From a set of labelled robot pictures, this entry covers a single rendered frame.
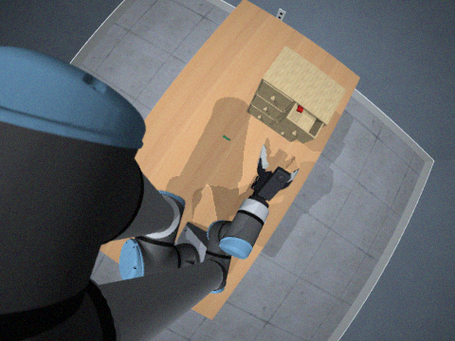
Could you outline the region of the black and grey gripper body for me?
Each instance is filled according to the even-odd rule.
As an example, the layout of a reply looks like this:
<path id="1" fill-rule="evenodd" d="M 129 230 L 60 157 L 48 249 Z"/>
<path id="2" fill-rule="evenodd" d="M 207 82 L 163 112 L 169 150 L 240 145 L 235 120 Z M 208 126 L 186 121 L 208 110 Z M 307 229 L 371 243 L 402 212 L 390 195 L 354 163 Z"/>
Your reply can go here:
<path id="1" fill-rule="evenodd" d="M 263 174 L 263 177 L 259 178 L 259 175 L 256 177 L 256 179 L 254 180 L 251 188 L 254 189 L 254 192 L 252 195 L 250 195 L 248 198 L 249 199 L 254 199 L 262 204 L 264 204 L 267 208 L 269 207 L 269 204 L 268 202 L 262 198 L 261 196 L 258 195 L 258 190 L 261 188 L 261 186 L 265 183 L 265 181 L 270 177 L 270 175 L 272 174 L 272 171 L 266 171 L 264 174 Z M 258 179 L 259 178 L 259 179 Z M 258 197 L 253 197 L 253 196 L 258 196 Z M 261 199 L 260 199 L 260 198 Z"/>

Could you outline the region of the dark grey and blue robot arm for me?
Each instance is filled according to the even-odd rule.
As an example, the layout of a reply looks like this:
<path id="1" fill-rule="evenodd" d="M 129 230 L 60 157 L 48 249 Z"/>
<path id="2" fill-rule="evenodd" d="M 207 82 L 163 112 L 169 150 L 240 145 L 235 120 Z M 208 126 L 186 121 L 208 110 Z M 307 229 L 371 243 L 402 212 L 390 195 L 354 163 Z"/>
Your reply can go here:
<path id="1" fill-rule="evenodd" d="M 231 256 L 252 252 L 269 209 L 249 198 L 209 226 L 204 261 L 174 245 L 186 202 L 141 171 L 145 133 L 106 83 L 0 46 L 0 341 L 151 341 L 222 293 Z M 102 244 L 133 236 L 120 251 L 124 280 L 98 285 Z"/>

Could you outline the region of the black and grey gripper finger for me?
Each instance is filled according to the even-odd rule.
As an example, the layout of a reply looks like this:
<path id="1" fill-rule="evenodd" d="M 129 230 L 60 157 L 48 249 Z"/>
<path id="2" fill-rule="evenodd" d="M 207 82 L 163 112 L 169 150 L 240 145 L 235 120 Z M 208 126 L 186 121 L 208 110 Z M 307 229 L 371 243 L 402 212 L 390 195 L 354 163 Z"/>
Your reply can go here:
<path id="1" fill-rule="evenodd" d="M 263 144 L 259 160 L 257 162 L 258 167 L 257 167 L 257 173 L 259 174 L 259 178 L 263 177 L 263 174 L 265 173 L 265 169 L 268 167 L 268 163 L 266 161 L 266 147 Z"/>
<path id="2" fill-rule="evenodd" d="M 299 169 L 294 170 L 294 172 L 291 173 L 291 178 L 290 178 L 290 180 L 287 182 L 287 184 L 286 184 L 282 189 L 287 188 L 287 187 L 292 183 L 292 181 L 294 180 L 294 178 L 296 177 L 296 175 L 298 174 L 298 172 L 299 172 Z"/>

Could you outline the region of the tan wooden chest of drawers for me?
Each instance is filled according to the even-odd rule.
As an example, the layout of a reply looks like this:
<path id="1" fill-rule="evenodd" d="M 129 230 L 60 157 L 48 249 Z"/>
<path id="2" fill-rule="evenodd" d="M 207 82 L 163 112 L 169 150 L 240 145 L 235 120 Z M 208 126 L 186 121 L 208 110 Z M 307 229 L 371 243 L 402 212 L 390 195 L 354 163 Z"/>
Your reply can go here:
<path id="1" fill-rule="evenodd" d="M 297 103 L 324 123 L 322 127 L 328 125 L 346 91 L 340 84 L 288 46 L 283 48 L 262 77 L 247 112 L 256 95 L 259 95 L 257 93 L 263 81 L 293 100 L 292 104 L 276 118 L 277 120 L 294 103 Z M 277 121 L 276 119 L 268 126 L 269 128 Z"/>

